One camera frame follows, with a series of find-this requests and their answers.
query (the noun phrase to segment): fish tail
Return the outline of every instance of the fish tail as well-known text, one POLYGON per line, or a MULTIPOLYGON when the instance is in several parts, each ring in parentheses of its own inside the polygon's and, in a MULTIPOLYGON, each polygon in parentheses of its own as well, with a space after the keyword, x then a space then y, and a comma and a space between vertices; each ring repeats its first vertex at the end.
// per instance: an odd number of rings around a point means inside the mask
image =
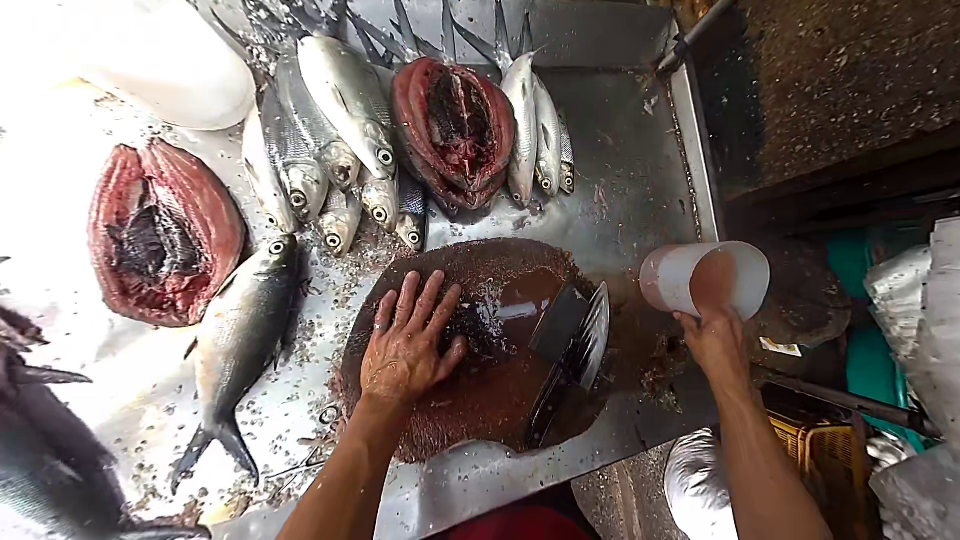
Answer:
POLYGON ((231 414, 228 419, 222 420, 217 424, 216 438, 220 444, 224 445, 224 450, 230 454, 241 467, 253 476, 253 486, 260 483, 260 474, 256 469, 256 463, 253 462, 253 456, 247 450, 247 443, 243 442, 243 436, 240 435, 240 428, 237 426, 236 418, 231 414))
POLYGON ((177 488, 180 486, 180 481, 183 480, 183 474, 193 469, 193 466, 197 464, 197 460, 200 459, 200 456, 206 451, 206 447, 210 446, 213 438, 213 433, 206 430, 203 424, 197 427, 197 432, 194 433, 193 439, 190 440, 190 445, 186 448, 186 452, 183 453, 180 461, 177 462, 177 469, 174 471, 174 477, 170 482, 171 493, 177 495, 177 488))
POLYGON ((12 378, 18 384, 30 384, 38 382, 40 384, 60 384, 65 382, 93 382, 89 377, 79 373, 61 371, 35 366, 13 366, 11 369, 12 378))
POLYGON ((180 538, 210 538, 206 527, 153 527, 129 530, 118 537, 120 540, 178 540, 180 538))

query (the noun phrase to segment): hand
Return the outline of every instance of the hand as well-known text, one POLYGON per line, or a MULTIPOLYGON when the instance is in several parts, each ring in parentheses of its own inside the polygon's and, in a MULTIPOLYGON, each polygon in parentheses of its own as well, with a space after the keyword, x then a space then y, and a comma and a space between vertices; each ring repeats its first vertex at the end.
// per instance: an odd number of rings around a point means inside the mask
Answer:
POLYGON ((453 340, 443 357, 437 353, 440 334, 453 315, 461 292, 459 284, 451 286, 434 311, 443 283, 444 273, 437 270, 427 280, 415 306, 420 274, 410 272, 403 280, 399 300, 394 290, 380 300, 373 335, 360 368, 363 396, 374 395, 412 406, 423 392, 446 379, 467 354, 467 339, 462 335, 453 340))
POLYGON ((675 311, 673 317, 684 327, 686 346, 700 365, 714 391, 721 388, 750 388, 750 360, 743 350, 743 323, 730 307, 700 309, 697 321, 675 311))

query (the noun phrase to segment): dirt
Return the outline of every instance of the dirt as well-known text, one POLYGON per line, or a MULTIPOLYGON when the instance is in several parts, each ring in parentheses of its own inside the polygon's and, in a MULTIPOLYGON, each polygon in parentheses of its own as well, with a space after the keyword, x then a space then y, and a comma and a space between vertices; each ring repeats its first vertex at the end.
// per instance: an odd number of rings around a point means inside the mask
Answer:
POLYGON ((957 0, 741 0, 738 8, 764 133, 761 174, 723 185, 726 198, 960 120, 957 0))

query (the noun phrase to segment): finger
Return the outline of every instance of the finger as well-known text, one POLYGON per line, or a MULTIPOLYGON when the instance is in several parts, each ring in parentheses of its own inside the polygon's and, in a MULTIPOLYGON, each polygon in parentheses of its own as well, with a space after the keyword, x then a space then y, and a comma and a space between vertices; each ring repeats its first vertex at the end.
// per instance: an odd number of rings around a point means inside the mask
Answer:
POLYGON ((387 333, 387 327, 390 326, 390 318, 394 316, 394 306, 396 306, 396 291, 391 289, 380 299, 380 309, 373 318, 373 337, 379 337, 387 333))
POLYGON ((440 335, 440 332, 444 331, 446 323, 450 322, 450 317, 452 317, 453 312, 457 310, 457 304, 460 302, 460 293, 462 291, 463 287, 461 287, 459 283, 454 283, 453 286, 450 287, 450 290, 446 291, 444 300, 440 302, 437 310, 433 312, 430 324, 426 327, 427 333, 440 335))
POLYGON ((673 312, 673 318, 680 321, 680 326, 684 328, 684 336, 686 338, 693 337, 697 334, 697 331, 700 329, 697 326, 697 320, 692 316, 687 315, 686 313, 680 313, 679 311, 673 312))
POLYGON ((406 278, 403 278, 400 299, 396 302, 394 328, 403 328, 410 321, 410 315, 414 312, 414 299, 417 296, 418 285, 420 285, 420 274, 416 271, 410 272, 406 278))
POLYGON ((437 383, 449 377, 450 374, 453 373, 453 368, 457 367, 460 360, 464 359, 464 356, 467 355, 468 350, 469 343, 467 339, 462 335, 458 335, 453 340, 450 348, 447 349, 444 357, 440 359, 440 366, 437 367, 437 376, 433 379, 433 382, 437 383))
POLYGON ((433 306, 437 303, 437 294, 440 293, 440 285, 444 284, 444 272, 437 270, 430 275, 430 279, 423 286, 423 293, 417 299, 417 308, 414 309, 414 316, 410 319, 407 328, 410 330, 422 330, 426 324, 427 318, 433 312, 433 306))

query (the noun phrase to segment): metal countertop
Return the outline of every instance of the metal countertop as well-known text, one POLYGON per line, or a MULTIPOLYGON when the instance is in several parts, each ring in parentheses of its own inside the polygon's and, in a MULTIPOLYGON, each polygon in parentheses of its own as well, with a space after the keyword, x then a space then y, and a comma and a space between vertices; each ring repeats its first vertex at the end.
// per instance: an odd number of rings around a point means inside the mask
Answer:
MULTIPOLYGON (((355 9, 384 26, 392 13, 386 4, 362 0, 355 9)), ((570 250, 588 276, 630 285, 657 246, 716 239, 695 82, 685 68, 669 87, 649 76, 672 36, 669 11, 614 3, 531 5, 535 44, 545 45, 538 72, 565 111, 573 138, 576 192, 558 196, 538 215, 515 209, 505 196, 495 201, 491 215, 473 224, 450 223, 434 212, 427 248, 483 237, 535 238, 570 250)), ((453 7, 458 20, 470 17, 472 30, 492 35, 492 4, 464 0, 453 7)), ((518 34, 522 4, 506 7, 511 30, 518 34)), ((410 5, 414 28, 435 42, 439 12, 439 0, 410 5)), ((470 51, 462 41, 458 47, 470 51)), ((241 176, 240 129, 198 133, 164 126, 88 86, 59 87, 44 99, 49 101, 39 117, 13 115, 0 142, 0 176, 31 179, 3 186, 9 208, 0 212, 2 230, 31 227, 30 241, 13 234, 0 238, 0 255, 11 257, 0 264, 3 303, 32 317, 51 342, 27 355, 27 361, 94 379, 51 389, 116 456, 113 470, 135 517, 180 514, 199 504, 201 523, 211 524, 216 538, 273 538, 316 470, 278 474, 301 466, 313 453, 298 439, 321 439, 319 460, 335 447, 332 427, 321 418, 336 405, 326 383, 353 318, 398 243, 368 222, 343 260, 329 257, 322 247, 308 248, 311 280, 294 330, 295 346, 238 407, 241 431, 261 470, 259 487, 212 445, 174 497, 171 465, 198 422, 193 366, 183 360, 193 329, 158 329, 106 309, 89 264, 86 216, 110 148, 121 142, 140 146, 147 136, 159 135, 202 158, 220 176, 254 239, 269 236, 241 176), (49 159, 36 141, 54 123, 60 140, 69 141, 58 147, 58 160, 69 163, 68 169, 35 166, 49 159), (40 207, 39 185, 47 187, 40 207), (242 509, 247 509, 242 517, 225 521, 242 509)), ((657 324, 670 321, 663 314, 657 324)), ((559 446, 517 455, 495 443, 472 441, 424 464, 395 465, 377 537, 418 538, 449 528, 716 420, 699 370, 676 375, 672 388, 682 412, 642 393, 614 393, 585 433, 559 446)))

